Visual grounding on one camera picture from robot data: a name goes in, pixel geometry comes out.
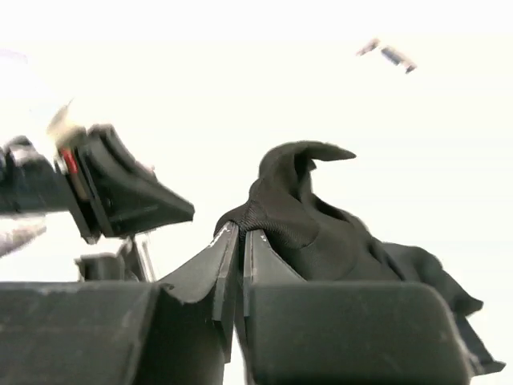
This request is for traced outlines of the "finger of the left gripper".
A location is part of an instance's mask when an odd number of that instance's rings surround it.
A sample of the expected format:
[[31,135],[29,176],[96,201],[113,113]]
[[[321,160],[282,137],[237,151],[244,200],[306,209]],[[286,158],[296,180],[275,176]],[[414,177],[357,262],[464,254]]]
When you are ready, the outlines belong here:
[[128,237],[194,217],[193,204],[144,168],[111,125],[90,130],[90,187],[106,237]]
[[132,236],[123,241],[116,253],[94,253],[75,259],[79,280],[154,282],[156,275],[148,244],[148,236]]

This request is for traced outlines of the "black pleated skirt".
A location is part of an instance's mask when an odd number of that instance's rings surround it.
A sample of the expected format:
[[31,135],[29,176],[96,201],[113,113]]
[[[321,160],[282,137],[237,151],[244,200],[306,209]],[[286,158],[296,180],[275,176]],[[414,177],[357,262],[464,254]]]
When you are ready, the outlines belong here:
[[435,288],[450,309],[466,317],[482,309],[431,253],[417,246],[379,241],[353,214],[313,193],[316,160],[353,159],[336,145],[299,141],[269,150],[248,200],[226,212],[242,234],[265,231],[274,250],[304,279],[314,281],[412,281]]

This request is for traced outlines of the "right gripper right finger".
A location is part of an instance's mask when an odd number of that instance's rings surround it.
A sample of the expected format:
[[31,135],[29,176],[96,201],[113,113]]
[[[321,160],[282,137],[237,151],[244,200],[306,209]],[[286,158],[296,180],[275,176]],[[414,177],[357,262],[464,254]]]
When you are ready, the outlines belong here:
[[429,286],[307,282],[260,230],[245,238],[244,320],[258,384],[468,384],[503,368]]

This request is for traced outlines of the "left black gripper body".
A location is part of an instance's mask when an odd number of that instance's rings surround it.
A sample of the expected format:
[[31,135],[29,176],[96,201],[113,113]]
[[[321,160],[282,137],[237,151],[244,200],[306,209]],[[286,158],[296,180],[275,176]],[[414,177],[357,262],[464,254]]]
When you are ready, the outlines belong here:
[[89,129],[57,124],[46,130],[41,146],[18,136],[1,147],[1,214],[43,215],[69,212],[80,236],[95,244],[101,237],[115,238],[115,226],[98,198],[91,178],[94,140],[115,132],[110,124]]

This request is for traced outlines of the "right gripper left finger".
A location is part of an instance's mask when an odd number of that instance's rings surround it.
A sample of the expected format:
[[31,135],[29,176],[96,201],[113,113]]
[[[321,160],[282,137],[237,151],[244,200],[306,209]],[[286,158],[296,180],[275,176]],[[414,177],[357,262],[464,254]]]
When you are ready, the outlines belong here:
[[3,283],[2,383],[222,383],[232,349],[238,233],[224,225],[156,283]]

